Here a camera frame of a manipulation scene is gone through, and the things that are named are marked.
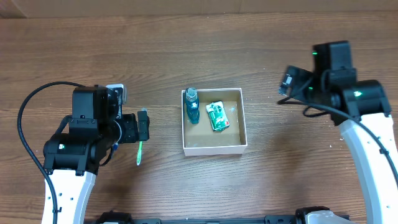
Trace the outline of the blue mouthwash bottle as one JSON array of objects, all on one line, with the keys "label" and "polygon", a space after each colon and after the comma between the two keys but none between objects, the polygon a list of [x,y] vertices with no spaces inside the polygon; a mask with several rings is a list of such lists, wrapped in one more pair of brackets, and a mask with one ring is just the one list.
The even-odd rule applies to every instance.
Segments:
[{"label": "blue mouthwash bottle", "polygon": [[196,88],[189,87],[185,90],[185,104],[187,115],[192,124],[198,124],[200,119],[199,99]]}]

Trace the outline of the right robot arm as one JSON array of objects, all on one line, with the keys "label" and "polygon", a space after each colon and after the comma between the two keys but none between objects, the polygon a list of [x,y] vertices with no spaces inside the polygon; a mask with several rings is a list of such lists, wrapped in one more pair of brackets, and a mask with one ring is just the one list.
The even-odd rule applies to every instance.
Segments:
[{"label": "right robot arm", "polygon": [[357,79],[347,41],[312,47],[313,79],[303,102],[327,111],[353,157],[368,223],[397,223],[397,146],[388,97],[377,80]]}]

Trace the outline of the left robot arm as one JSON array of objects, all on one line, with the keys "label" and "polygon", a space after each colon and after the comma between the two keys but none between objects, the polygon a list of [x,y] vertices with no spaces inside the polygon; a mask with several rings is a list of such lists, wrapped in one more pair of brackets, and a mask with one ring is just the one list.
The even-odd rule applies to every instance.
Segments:
[{"label": "left robot arm", "polygon": [[122,84],[74,89],[72,114],[44,145],[46,183],[42,223],[83,223],[98,170],[119,144],[147,141],[146,111],[123,114]]}]

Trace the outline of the green soap package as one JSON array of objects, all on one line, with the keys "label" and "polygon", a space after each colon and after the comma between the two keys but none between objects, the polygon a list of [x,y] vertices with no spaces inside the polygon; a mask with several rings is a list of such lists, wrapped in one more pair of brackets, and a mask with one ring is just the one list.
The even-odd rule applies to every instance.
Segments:
[{"label": "green soap package", "polygon": [[206,105],[206,112],[209,116],[213,131],[223,131],[229,127],[229,120],[222,101],[216,101]]}]

